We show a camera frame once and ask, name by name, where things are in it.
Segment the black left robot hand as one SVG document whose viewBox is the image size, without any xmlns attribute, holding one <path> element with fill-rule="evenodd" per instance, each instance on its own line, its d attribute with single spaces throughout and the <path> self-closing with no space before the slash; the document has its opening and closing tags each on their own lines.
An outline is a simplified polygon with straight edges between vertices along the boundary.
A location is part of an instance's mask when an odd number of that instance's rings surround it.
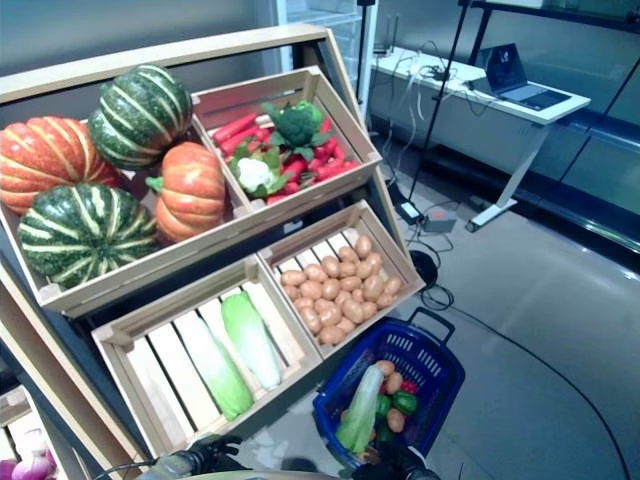
<svg viewBox="0 0 640 480">
<path fill-rule="evenodd" d="M 193 475 L 225 471 L 246 470 L 235 456 L 242 438 L 231 434 L 210 434 L 194 442 L 187 452 L 192 462 Z"/>
</svg>

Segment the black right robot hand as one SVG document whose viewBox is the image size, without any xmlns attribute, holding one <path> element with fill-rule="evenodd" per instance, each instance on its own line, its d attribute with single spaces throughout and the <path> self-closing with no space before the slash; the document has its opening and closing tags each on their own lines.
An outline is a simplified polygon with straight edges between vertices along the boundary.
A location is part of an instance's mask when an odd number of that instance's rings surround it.
<svg viewBox="0 0 640 480">
<path fill-rule="evenodd" d="M 424 460 L 407 447 L 380 442 L 378 457 L 377 463 L 367 463 L 358 467 L 351 474 L 351 478 L 355 480 L 428 478 Z"/>
</svg>

